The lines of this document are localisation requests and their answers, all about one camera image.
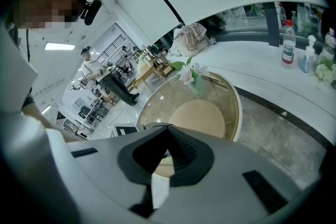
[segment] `white counter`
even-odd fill
[[[297,116],[336,144],[336,90],[326,87],[299,64],[304,51],[295,50],[293,67],[281,66],[281,49],[265,42],[218,42],[192,62],[208,66],[234,86],[256,94]],[[187,61],[187,57],[167,57]]]

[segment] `ceiling light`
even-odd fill
[[[51,108],[51,105],[47,106],[47,108],[42,111],[42,114],[46,113],[50,108]]]
[[[48,42],[44,49],[45,50],[73,50],[74,48],[75,48],[75,45]]]

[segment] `red bottle cap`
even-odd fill
[[[286,20],[286,25],[287,25],[287,26],[293,26],[294,23],[293,23],[292,20]]]

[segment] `pink flower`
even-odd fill
[[[195,65],[192,69],[199,75],[204,75],[204,76],[209,75],[209,72],[206,71],[208,69],[208,67],[206,67],[206,66],[200,67],[200,64],[198,62],[195,63]]]
[[[188,85],[190,82],[194,81],[191,71],[188,71],[184,76],[180,76],[180,80],[183,80],[184,85]]]
[[[183,65],[182,69],[179,72],[177,72],[177,75],[181,75],[181,77],[184,77],[190,71],[191,66],[192,66],[191,63],[189,63],[189,65],[187,66]]]

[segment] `beige round stool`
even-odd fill
[[[169,119],[175,126],[201,133],[225,137],[224,117],[214,104],[204,100],[192,100],[178,107]]]

